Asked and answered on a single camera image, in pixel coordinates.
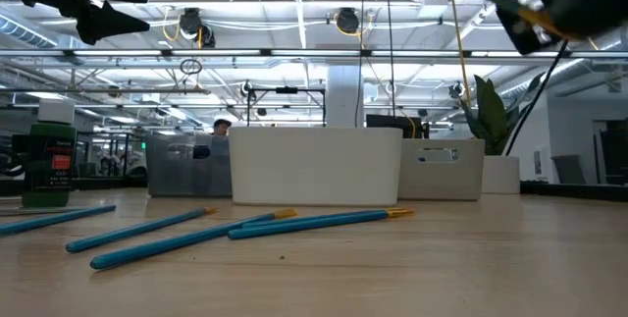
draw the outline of monitor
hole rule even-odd
[[[421,124],[421,118],[411,118],[416,125],[416,134],[412,136],[412,124],[405,116],[382,116],[366,115],[366,127],[368,128],[397,128],[403,131],[404,138],[425,138],[430,137],[429,126]]]

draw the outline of white wall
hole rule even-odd
[[[519,171],[522,181],[557,182],[551,163],[550,118],[548,117],[548,98],[541,95],[534,110],[523,125],[512,147],[511,156],[519,157]],[[535,171],[535,152],[541,155],[541,173]]]
[[[628,118],[628,102],[617,99],[550,98],[548,105],[551,156],[580,155],[580,165],[587,184],[596,184],[594,121],[625,120]]]

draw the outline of paintbrush handle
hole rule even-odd
[[[319,215],[319,216],[313,216],[313,217],[294,218],[294,219],[283,219],[283,220],[273,220],[273,221],[268,221],[268,222],[248,223],[248,224],[244,224],[244,225],[242,225],[242,228],[243,228],[243,229],[248,229],[248,228],[256,228],[256,227],[267,226],[267,225],[278,225],[278,224],[288,224],[288,223],[299,223],[299,222],[304,222],[304,221],[308,221],[308,220],[318,220],[318,219],[327,219],[327,218],[337,218],[337,217],[342,217],[342,216],[347,216],[347,215],[356,215],[356,214],[372,213],[372,212],[375,212],[375,211],[379,211],[379,210],[364,210],[364,211],[357,211],[357,212],[348,212],[348,213],[339,213],[339,214]]]
[[[91,238],[79,239],[68,243],[66,245],[66,250],[71,253],[80,252],[105,243],[113,242],[118,239],[130,238],[139,234],[148,233],[153,230],[161,229],[190,219],[198,218],[200,216],[208,214],[209,212],[210,209],[208,208],[196,209],[181,215],[176,215],[169,218],[155,220],[149,223],[131,226],[113,232],[97,235]]]
[[[197,233],[187,234],[175,238],[166,238],[158,241],[142,244],[136,247],[122,249],[99,255],[91,260],[89,264],[93,269],[106,269],[121,264],[129,263],[141,258],[150,257],[159,253],[164,253],[173,249],[185,247],[191,244],[203,242],[212,238],[219,238],[226,235],[229,231],[239,229],[245,223],[255,221],[265,221],[275,219],[275,214],[265,214],[257,217],[240,220],[234,223],[220,225],[214,228],[203,230]]]
[[[282,224],[281,222],[276,225],[266,225],[256,228],[247,228],[229,231],[228,237],[230,239],[240,238],[257,238],[266,235],[293,233],[303,230],[328,228],[332,226],[348,225],[363,223],[368,221],[382,220],[389,217],[389,213],[386,210],[378,210],[370,213],[362,213],[355,215],[338,216],[327,219],[307,220],[296,223]]]
[[[15,223],[0,225],[0,235],[16,234],[28,230],[42,228],[48,225],[67,222],[90,215],[102,214],[116,209],[115,205],[107,205],[96,208],[77,210],[70,213],[50,215],[43,218],[22,220]]]

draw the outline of bottle label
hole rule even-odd
[[[75,141],[71,138],[32,135],[26,166],[26,190],[69,191]]]

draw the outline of yellow cable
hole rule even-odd
[[[377,82],[379,83],[379,85],[382,87],[382,89],[384,90],[384,92],[386,93],[386,96],[389,98],[389,100],[391,102],[393,102],[393,98],[391,97],[391,95],[389,94],[389,92],[386,90],[386,87],[384,86],[384,84],[382,83],[382,80],[380,79],[380,77],[377,76],[377,73],[375,72],[375,68],[373,68],[373,64],[371,64],[371,61],[369,61],[369,59],[366,59],[366,62],[368,62],[369,67],[371,67],[371,71],[373,71],[373,75],[375,76],[375,79],[377,80]],[[410,125],[412,125],[412,139],[414,139],[415,135],[416,135],[416,124],[414,123],[414,121],[412,121],[412,118],[409,117],[408,115],[405,114],[405,112],[403,112],[403,110],[400,107],[397,107],[397,109],[399,110],[399,112],[405,116],[405,118],[408,119],[408,121],[410,121]]]
[[[168,19],[168,14],[170,13],[170,9],[166,10],[166,15],[164,16],[164,24],[161,26],[161,30],[164,32],[164,36],[166,36],[166,38],[168,38],[171,41],[176,41],[177,38],[179,38],[179,22],[181,20],[181,16],[179,16],[179,18],[177,19],[177,32],[175,34],[175,37],[171,37],[168,32],[166,31],[166,20]]]
[[[464,68],[462,37],[460,36],[460,28],[458,27],[458,12],[455,8],[455,0],[451,0],[451,6],[453,8],[453,20],[455,21],[455,36],[458,40],[458,53],[460,54],[460,66],[462,67],[462,79],[464,80],[464,91],[467,97],[467,105],[471,107],[471,93],[469,92],[469,82],[467,81],[467,71]]]
[[[346,35],[346,36],[358,36],[358,37],[360,37],[360,36],[362,35],[362,33],[364,33],[364,32],[368,32],[370,29],[372,29],[372,28],[373,28],[373,17],[369,17],[369,25],[368,25],[368,26],[366,27],[366,29],[365,29],[364,31],[362,31],[362,32],[357,31],[357,32],[355,32],[355,33],[348,33],[348,32],[344,32],[344,31],[342,31],[342,30],[340,29],[340,27],[338,27],[338,13],[336,13],[336,14],[334,15],[334,24],[336,25],[336,29],[337,29],[338,31],[340,31],[340,33],[341,33],[341,34]]]
[[[597,44],[593,41],[591,37],[589,37],[589,43],[591,43],[591,46],[595,48],[596,51],[600,51],[600,48],[597,46]]]

